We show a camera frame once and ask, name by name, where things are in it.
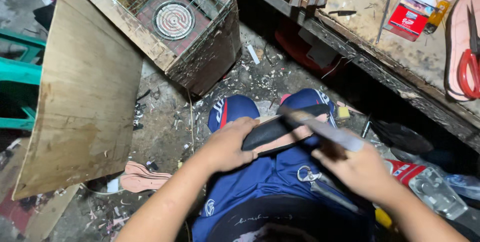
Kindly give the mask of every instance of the concrete floor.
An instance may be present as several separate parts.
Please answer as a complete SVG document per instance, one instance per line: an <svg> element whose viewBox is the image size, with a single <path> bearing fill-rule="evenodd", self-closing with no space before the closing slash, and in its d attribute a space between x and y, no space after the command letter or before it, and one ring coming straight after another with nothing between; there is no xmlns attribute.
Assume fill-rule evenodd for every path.
<svg viewBox="0 0 480 242"><path fill-rule="evenodd" d="M185 97L184 89L166 78L152 62L144 62L138 95L142 95L148 89L152 90L152 93L139 101L140 104L146 104L146 109L139 121L143 124L143 128L133 133L129 154L131 160L142 164L153 161L159 167L158 172L174 173L178 169L179 162L187 160L208 139L210 131L207 127L207 119L213 104L231 95L242 94L252 98L259 107L261 115L275 113L280 98L284 94L294 93L305 87L323 91L333 102L337 100L346 102L278 47L273 39L274 27L272 27L272 24L275 24L272 20L278 18L277 15L273 12L268 13L268 9L265 10L267 7L261 3L247 8L243 6L243 0L238 2L241 10L240 20L244 21L240 24L241 57L206 97L193 104L193 129L189 100ZM0 27L29 36L42 37L44 35L40 32L42 28L33 20L31 12L41 6L43 6L41 0L0 0ZM254 12L252 16L256 16L258 9L267 11L268 15L263 15L264 18L261 20L252 19L248 11ZM253 62L246 49L248 44L252 44L258 50L264 50L267 45L267 53L263 54L260 64L255 65ZM335 119L338 126L360 133L365 116L350 114L349 119ZM367 139L378 141L372 131L367 135ZM385 157L393 157L387 147L378 145L378 149ZM98 179L88 186L100 190L108 180L118 175L120 174ZM131 216L152 193L147 191L135 194L123 191L110 196L101 196L80 189L50 233L49 241L111 241L121 226L115 226L109 231L106 225L101 228L98 226L117 218L114 212L115 207L118 207L120 214ZM87 223L91 221L90 211L93 211L98 218L86 228ZM1 241L17 240L17 235L8 222L0 220L0 230ZM187 241L184 227L177 241Z"/></svg>
<svg viewBox="0 0 480 242"><path fill-rule="evenodd" d="M243 23L240 24L240 33L242 39L241 58L208 96L193 104L195 151L211 134L207 127L208 113L213 104L221 98L235 94L250 97L257 104L261 115L274 114L279 107L280 98L284 94L294 93L305 87L320 89L327 93L334 102L344 101L308 71L298 66L283 50L265 41L263 37ZM268 44L270 60L274 63L273 67L265 56L259 65L255 65L245 47L248 44L253 44L255 49L264 49L265 44ZM182 88L171 84L170 80L152 63L145 61L138 95L141 96L148 89L151 89L153 93L139 101L140 104L146 104L147 108L139 121L143 124L143 128L133 132L130 160L143 164L153 161L159 167L158 172L174 173L178 169L179 161L184 162L192 155L190 105L188 99L184 97ZM156 96L154 92L157 90L159 90L159 97L154 98ZM360 132L364 121L365 116L354 113L351 113L349 119L336 120L339 126L350 128L357 133ZM367 138L378 141L372 131L369 132ZM383 146L380 146L379 149L383 152L388 151L388 148ZM107 237L111 237L111 234L121 227L117 226L110 234L107 233L106 226L98 229L100 224L116 217L113 214L113 208L118 207L121 214L131 216L151 194L152 192L135 194L124 191L111 196L98 196L80 190L51 232L50 241L73 242L101 240L102 238L106 241ZM98 216L98 219L84 230L85 225L90 222L90 209ZM186 240L185 230L181 232L178 240Z"/></svg>

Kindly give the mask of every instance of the knife blade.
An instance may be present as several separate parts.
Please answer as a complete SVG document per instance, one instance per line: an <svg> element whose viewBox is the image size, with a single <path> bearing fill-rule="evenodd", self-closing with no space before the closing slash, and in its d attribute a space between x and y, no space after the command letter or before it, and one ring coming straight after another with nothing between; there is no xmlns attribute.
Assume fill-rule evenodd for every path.
<svg viewBox="0 0 480 242"><path fill-rule="evenodd" d="M314 133L341 145L346 150L357 152L363 147L363 140L316 120L312 114L302 110L293 110L286 106L280 107L279 112L302 125L308 126Z"/></svg>

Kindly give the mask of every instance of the person's left hand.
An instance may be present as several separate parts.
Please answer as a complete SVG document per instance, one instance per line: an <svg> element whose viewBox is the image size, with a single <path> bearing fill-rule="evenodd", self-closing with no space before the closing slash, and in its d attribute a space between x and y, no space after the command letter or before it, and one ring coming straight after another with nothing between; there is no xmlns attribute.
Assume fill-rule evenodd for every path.
<svg viewBox="0 0 480 242"><path fill-rule="evenodd" d="M242 143L258 123L250 117L228 122L210 136L196 155L212 172L226 172L252 162L258 157L257 153L242 151Z"/></svg>

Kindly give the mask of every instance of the blue pants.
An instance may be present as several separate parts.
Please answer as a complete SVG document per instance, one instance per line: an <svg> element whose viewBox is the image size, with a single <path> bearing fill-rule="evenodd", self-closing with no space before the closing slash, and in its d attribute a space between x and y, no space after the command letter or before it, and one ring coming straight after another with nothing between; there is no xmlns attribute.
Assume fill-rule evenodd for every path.
<svg viewBox="0 0 480 242"><path fill-rule="evenodd" d="M322 103L328 104L333 113L335 105L324 93L306 88L286 98L282 105L297 109ZM227 122L244 116L251 118L260 116L255 103L250 98L242 95L224 98L210 111L208 127L214 132ZM336 127L333 116L330 116L328 123ZM318 137L312 136L304 141L302 148L296 146L274 156L260 157L240 170L220 173L212 177L207 185L206 203L192 227L193 240L205 241L212 227L231 208L246 200L266 195L288 194L318 200L337 209L339 213L349 214L349 211L339 204L310 191L309 182L300 182L297 179L297 171L302 165L310 166L314 173L319 172L320 163L310 156L311 149L319 147L319 142ZM317 183L350 201L333 188L320 181Z"/></svg>

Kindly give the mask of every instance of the red scissors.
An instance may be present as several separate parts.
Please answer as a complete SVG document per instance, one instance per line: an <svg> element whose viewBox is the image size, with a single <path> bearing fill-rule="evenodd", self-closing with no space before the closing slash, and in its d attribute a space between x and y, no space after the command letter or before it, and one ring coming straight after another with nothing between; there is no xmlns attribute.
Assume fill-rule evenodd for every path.
<svg viewBox="0 0 480 242"><path fill-rule="evenodd" d="M458 67L458 82L465 96L469 98L480 98L480 65L477 55L480 51L480 37L478 37L477 21L475 20L475 11L473 10L473 2L471 3L471 11L467 6L468 26L470 28L470 49L466 49L460 65ZM467 81L467 66L470 67L470 72L473 79L473 90Z"/></svg>

